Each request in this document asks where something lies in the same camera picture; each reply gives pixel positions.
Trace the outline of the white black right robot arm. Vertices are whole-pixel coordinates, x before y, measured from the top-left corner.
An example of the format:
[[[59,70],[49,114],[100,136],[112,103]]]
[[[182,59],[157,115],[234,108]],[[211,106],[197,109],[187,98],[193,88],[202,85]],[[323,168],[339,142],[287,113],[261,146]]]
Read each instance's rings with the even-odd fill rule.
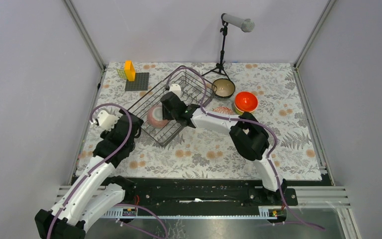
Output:
[[[165,120],[175,120],[184,127],[203,128],[230,136],[237,152],[253,162],[261,176],[267,202],[278,205],[285,199],[286,180],[270,159],[278,139],[270,128],[259,123],[251,113],[244,112],[239,116],[207,111],[196,104],[186,105],[173,92],[163,95],[161,104]]]

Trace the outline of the pink patterned bowl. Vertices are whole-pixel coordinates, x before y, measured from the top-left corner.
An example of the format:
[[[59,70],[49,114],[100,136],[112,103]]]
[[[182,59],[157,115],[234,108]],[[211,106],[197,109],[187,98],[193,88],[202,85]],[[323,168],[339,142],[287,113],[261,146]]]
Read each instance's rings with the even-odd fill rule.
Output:
[[[148,110],[147,122],[155,128],[163,128],[169,123],[169,120],[163,119],[163,107],[156,105]]]

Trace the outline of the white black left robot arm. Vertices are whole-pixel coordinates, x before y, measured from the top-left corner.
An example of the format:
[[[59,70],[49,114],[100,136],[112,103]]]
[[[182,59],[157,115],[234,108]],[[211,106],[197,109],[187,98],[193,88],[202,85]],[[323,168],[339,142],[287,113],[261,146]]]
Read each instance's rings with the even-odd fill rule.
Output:
[[[103,132],[86,169],[62,199],[50,210],[41,209],[35,216],[42,239],[83,239],[111,207],[134,200],[133,182],[121,176],[115,177],[101,195],[93,195],[133,151],[144,121],[131,113],[117,117],[105,110],[98,113],[95,121]]]

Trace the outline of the dark teal bowl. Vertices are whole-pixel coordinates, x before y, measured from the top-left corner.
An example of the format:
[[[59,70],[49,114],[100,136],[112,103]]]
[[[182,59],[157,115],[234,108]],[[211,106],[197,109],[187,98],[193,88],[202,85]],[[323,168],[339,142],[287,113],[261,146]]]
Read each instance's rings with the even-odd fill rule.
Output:
[[[226,78],[219,78],[212,83],[212,90],[220,98],[230,98],[235,93],[235,84]]]

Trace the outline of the black wire dish rack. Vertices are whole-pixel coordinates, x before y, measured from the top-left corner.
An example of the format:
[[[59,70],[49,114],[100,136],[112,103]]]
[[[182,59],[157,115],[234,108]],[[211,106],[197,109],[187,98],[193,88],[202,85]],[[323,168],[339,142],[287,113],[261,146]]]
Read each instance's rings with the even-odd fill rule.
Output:
[[[128,111],[144,120],[142,131],[155,140],[158,146],[164,147],[188,122],[186,119],[177,122],[177,119],[201,105],[206,107],[216,91],[217,87],[202,80],[196,70],[181,65],[136,101]],[[151,125],[147,117],[150,109],[156,106],[162,107],[162,119],[168,121],[163,127]]]

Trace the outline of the solid orange bowl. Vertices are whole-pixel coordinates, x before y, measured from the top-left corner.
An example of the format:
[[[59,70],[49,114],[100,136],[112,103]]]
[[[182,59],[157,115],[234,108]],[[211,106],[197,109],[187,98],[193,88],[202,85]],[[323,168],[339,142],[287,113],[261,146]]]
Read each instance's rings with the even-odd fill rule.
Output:
[[[258,104],[257,97],[250,92],[239,92],[234,99],[235,108],[242,112],[253,112]]]

